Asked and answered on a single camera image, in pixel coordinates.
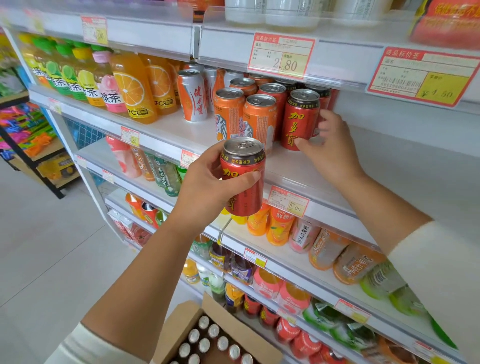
orange can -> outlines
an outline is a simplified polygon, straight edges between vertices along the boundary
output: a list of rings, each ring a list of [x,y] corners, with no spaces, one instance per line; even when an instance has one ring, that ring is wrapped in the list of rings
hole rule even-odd
[[[261,74],[256,74],[256,73],[249,74],[248,78],[255,80],[255,83],[257,84],[258,87],[260,87],[263,84],[270,84],[272,82],[275,82],[273,78],[262,76]]]
[[[234,78],[230,81],[230,87],[239,88],[245,96],[254,95],[258,90],[255,80],[247,77]]]
[[[237,138],[245,104],[243,91],[233,87],[221,88],[215,92],[213,104],[216,139]]]
[[[257,139],[265,154],[272,150],[275,136],[276,99],[270,95],[255,94],[247,97],[243,106],[240,136]]]

red can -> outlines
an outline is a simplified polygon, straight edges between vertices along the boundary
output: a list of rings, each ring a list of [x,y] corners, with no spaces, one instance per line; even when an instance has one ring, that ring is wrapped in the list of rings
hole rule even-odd
[[[282,135],[283,113],[287,103],[287,88],[282,84],[263,84],[257,94],[267,94],[276,99],[276,122],[274,141],[280,140]]]
[[[260,323],[266,328],[273,328],[280,318],[275,312],[270,310],[268,307],[263,306],[260,311]]]
[[[243,301],[243,310],[248,317],[253,318],[258,316],[261,308],[262,304],[260,302],[254,300],[248,295],[245,295],[245,300]]]
[[[290,92],[292,92],[293,90],[296,90],[298,87],[297,87],[297,81],[292,81],[292,80],[285,80],[283,78],[276,78],[274,80],[274,82],[276,84],[281,84],[283,86],[285,86],[285,88],[287,89],[287,95],[290,96]]]
[[[275,337],[279,342],[290,342],[296,338],[300,332],[301,330],[298,327],[292,325],[282,317],[276,325]]]
[[[310,364],[347,364],[347,360],[328,346],[323,345],[320,351],[308,357]]]
[[[223,179],[238,177],[259,170],[260,179],[249,189],[229,199],[225,209],[235,216],[250,216],[262,207],[265,175],[265,151],[262,143],[248,137],[228,139],[220,155]]]
[[[310,139],[320,111],[320,95],[305,88],[294,90],[285,105],[283,117],[282,147],[298,150],[295,138]]]
[[[243,91],[245,97],[254,95],[258,90],[255,80],[247,77],[234,78],[230,81],[230,86],[227,87],[239,88]]]
[[[332,89],[328,87],[321,87],[317,85],[305,85],[305,87],[309,90],[315,91],[317,94],[320,95],[320,110],[327,109],[328,104],[330,103],[330,97],[332,96]],[[318,113],[317,124],[315,125],[315,129],[313,130],[312,136],[317,136],[320,132],[318,128],[318,123],[324,121],[324,118]]]
[[[307,356],[313,355],[319,352],[322,348],[322,343],[317,338],[310,336],[305,331],[302,331],[295,339],[290,343],[290,349],[292,354],[297,359],[303,359]]]

white sleeve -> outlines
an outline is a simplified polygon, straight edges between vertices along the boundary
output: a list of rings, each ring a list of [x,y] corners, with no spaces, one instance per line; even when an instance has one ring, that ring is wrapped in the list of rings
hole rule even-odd
[[[480,363],[480,244],[432,221],[401,241],[388,259],[467,363]]]
[[[145,362],[99,338],[79,323],[45,364],[145,364]]]

aluminum can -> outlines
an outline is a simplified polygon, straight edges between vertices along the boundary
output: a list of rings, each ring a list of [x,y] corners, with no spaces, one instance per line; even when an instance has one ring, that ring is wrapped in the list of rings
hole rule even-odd
[[[256,73],[249,74],[248,78],[255,80],[255,83],[257,84],[258,87],[260,87],[261,85],[270,84],[273,82],[273,78],[262,76],[261,74],[256,74]]]
[[[234,78],[244,77],[243,72],[234,70],[225,70],[223,74],[223,87],[229,87],[230,81]]]
[[[145,216],[145,220],[152,226],[158,229],[158,224],[155,220],[155,215],[158,212],[158,208],[152,206],[148,202],[142,203],[142,212]]]
[[[274,141],[280,140],[282,135],[283,113],[285,112],[285,104],[287,103],[287,88],[282,84],[270,83],[263,84],[258,90],[258,94],[266,94],[276,99],[276,122]]]
[[[295,138],[310,139],[317,124],[320,111],[320,95],[313,90],[301,88],[292,91],[285,105],[283,117],[282,147],[298,150]]]
[[[245,97],[238,88],[226,87],[215,92],[214,111],[216,139],[233,139],[239,136],[243,124]]]
[[[206,80],[206,93],[208,97],[208,109],[214,111],[213,99],[215,98],[215,92],[224,88],[223,75],[225,70],[212,66],[204,67],[204,78]]]
[[[250,216],[262,207],[265,175],[265,152],[262,144],[253,138],[229,139],[220,154],[223,179],[238,177],[247,172],[259,170],[260,179],[249,189],[229,199],[225,209],[236,216]]]
[[[177,88],[183,117],[186,121],[203,121],[207,118],[205,83],[198,70],[178,71]]]
[[[281,84],[287,89],[287,95],[290,96],[290,92],[297,89],[297,81],[286,80],[283,78],[276,78],[274,80],[276,84]]]
[[[305,87],[309,90],[315,91],[317,94],[320,95],[320,110],[327,109],[328,104],[330,103],[330,97],[332,96],[332,89],[328,87],[321,87],[317,85],[310,85],[306,84]],[[317,123],[315,125],[315,129],[313,130],[312,136],[317,136],[320,133],[320,129],[318,128],[318,123],[324,121],[324,118],[318,113]]]
[[[245,96],[254,95],[258,90],[255,80],[247,77],[234,78],[230,81],[230,87],[239,88]]]
[[[250,95],[243,106],[240,136],[255,138],[270,153],[275,136],[276,99],[270,95]]]

cardboard box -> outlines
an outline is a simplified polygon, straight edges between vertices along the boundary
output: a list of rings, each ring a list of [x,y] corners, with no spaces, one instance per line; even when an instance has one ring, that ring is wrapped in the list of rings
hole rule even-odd
[[[178,348],[187,342],[188,333],[195,328],[198,319],[207,315],[222,330],[248,351],[260,364],[279,364],[283,354],[251,328],[220,306],[204,293],[202,307],[194,301],[179,304],[163,325],[152,361],[168,364],[177,356]],[[200,364],[232,364],[233,362],[215,347],[211,348]]]

